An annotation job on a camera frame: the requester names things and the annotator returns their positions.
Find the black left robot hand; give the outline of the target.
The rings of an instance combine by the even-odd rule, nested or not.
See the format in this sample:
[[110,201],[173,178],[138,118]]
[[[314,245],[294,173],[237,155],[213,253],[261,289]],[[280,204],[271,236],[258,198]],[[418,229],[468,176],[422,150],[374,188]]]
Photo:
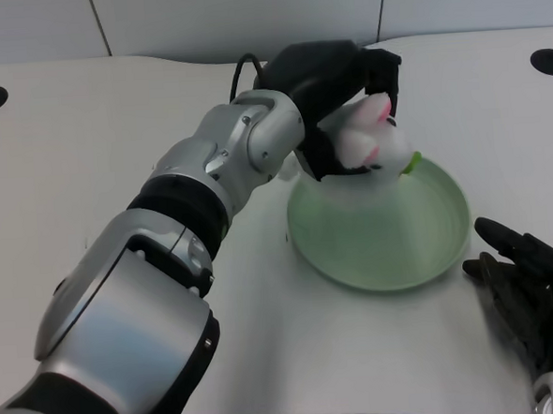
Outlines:
[[320,123],[361,90],[368,96],[385,93],[392,101],[391,111],[396,111],[401,63],[399,55],[345,39],[294,43],[262,68],[253,87],[287,94],[301,112],[305,139],[295,154],[312,178],[360,175],[367,167],[343,167]]

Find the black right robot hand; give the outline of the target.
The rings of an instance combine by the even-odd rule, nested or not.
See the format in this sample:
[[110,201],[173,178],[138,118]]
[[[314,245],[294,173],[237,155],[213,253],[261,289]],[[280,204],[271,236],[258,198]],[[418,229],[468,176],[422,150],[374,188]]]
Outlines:
[[533,377],[553,372],[553,247],[487,217],[476,218],[474,229],[508,260],[499,262],[485,251],[464,261],[462,271],[484,290]]

